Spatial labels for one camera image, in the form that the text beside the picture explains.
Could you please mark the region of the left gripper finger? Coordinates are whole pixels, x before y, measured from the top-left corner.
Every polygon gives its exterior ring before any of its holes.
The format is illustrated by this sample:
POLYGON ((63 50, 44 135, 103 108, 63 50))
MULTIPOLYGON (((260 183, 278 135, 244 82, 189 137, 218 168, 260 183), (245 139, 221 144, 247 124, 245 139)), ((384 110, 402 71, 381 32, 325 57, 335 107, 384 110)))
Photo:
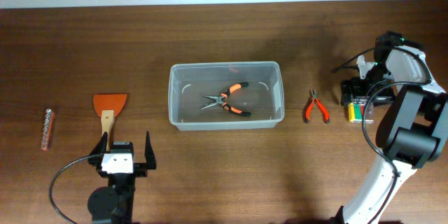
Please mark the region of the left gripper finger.
POLYGON ((90 155, 98 155, 106 152, 108 146, 108 133, 104 132, 97 145, 92 149, 90 155))
POLYGON ((145 159, 146 159, 146 164, 155 164, 156 163, 155 154, 153 151, 153 147, 151 145, 151 137, 150 137, 149 131, 146 132, 144 155, 145 155, 145 159))

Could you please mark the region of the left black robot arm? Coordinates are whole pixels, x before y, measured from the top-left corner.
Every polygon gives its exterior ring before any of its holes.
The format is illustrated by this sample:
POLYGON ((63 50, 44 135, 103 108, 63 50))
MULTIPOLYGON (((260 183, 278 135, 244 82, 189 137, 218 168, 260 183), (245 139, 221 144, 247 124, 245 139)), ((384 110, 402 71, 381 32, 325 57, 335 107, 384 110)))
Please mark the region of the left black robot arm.
POLYGON ((145 162, 134 162, 134 146, 130 141, 117 141, 107 149, 108 134, 104 133, 92 149, 88 163, 108 185, 92 192, 87 209, 93 223, 131 223, 137 178, 146 177, 157 169, 150 134, 145 139, 145 162))

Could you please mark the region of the clear screwdriver set case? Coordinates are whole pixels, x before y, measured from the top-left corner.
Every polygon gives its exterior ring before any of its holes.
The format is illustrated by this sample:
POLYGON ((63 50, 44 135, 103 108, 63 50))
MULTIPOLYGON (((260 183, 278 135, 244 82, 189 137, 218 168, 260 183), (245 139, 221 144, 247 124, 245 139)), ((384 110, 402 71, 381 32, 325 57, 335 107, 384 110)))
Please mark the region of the clear screwdriver set case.
POLYGON ((361 123, 365 116, 366 123, 373 123, 373 105, 366 106, 366 101, 353 101, 346 105, 348 121, 350 123, 361 123))

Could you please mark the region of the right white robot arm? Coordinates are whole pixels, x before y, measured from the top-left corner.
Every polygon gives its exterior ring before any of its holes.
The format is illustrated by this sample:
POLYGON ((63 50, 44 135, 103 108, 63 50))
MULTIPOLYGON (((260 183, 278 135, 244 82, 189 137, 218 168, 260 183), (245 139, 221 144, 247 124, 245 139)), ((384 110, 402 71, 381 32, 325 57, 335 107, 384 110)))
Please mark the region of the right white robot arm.
POLYGON ((447 141, 447 93, 426 64, 424 46, 387 31, 371 51, 374 61, 366 64, 364 76, 370 84, 365 108, 385 90, 396 87, 398 93, 376 138, 365 139, 376 153, 371 170, 330 223, 378 223, 402 184, 437 160, 447 141))

